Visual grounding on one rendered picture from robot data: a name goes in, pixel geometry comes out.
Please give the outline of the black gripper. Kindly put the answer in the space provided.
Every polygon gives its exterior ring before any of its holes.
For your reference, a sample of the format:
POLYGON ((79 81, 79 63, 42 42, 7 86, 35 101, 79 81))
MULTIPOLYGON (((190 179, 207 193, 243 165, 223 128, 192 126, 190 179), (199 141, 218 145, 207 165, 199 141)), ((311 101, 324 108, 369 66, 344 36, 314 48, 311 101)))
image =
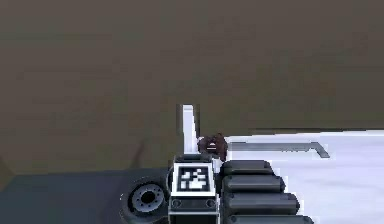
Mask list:
POLYGON ((132 181, 120 195, 122 224, 168 224, 169 192, 165 180, 146 176, 132 181))

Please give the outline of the white upright strip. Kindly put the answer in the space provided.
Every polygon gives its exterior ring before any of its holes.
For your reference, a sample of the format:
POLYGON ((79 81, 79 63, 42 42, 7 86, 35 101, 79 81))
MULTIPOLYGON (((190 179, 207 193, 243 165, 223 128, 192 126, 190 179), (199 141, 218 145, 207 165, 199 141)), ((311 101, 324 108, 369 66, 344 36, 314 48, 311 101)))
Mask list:
POLYGON ((194 107, 184 104, 182 106, 182 131, 185 154, 197 154, 197 134, 195 125, 194 107))

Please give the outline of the brown lumpy small object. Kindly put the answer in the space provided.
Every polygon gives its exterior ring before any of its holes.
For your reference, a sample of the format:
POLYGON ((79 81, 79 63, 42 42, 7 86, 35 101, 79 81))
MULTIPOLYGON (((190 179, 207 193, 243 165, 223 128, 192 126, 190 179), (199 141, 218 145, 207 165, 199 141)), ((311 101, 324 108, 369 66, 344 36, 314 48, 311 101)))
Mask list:
POLYGON ((203 137, 197 146, 200 153, 216 155, 222 162, 227 159, 228 144, 222 133, 203 137))

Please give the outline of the dark grey flat slab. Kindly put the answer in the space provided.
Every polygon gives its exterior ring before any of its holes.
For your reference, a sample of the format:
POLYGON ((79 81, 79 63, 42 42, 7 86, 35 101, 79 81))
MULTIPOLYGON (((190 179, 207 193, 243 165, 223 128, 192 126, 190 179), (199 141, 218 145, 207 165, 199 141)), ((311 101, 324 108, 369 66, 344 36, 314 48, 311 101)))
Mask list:
POLYGON ((165 168, 19 175, 0 192, 0 224, 122 224, 120 195, 165 168))

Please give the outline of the white door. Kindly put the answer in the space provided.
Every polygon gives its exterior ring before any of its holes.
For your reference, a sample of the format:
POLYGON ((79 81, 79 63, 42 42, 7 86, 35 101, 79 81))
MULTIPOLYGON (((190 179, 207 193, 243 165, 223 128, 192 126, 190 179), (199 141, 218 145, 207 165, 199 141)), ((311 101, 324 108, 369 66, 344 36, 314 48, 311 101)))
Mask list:
POLYGON ((264 159, 296 194, 315 224, 384 224, 384 131, 231 136, 231 143, 318 142, 313 151, 232 150, 233 160, 264 159))

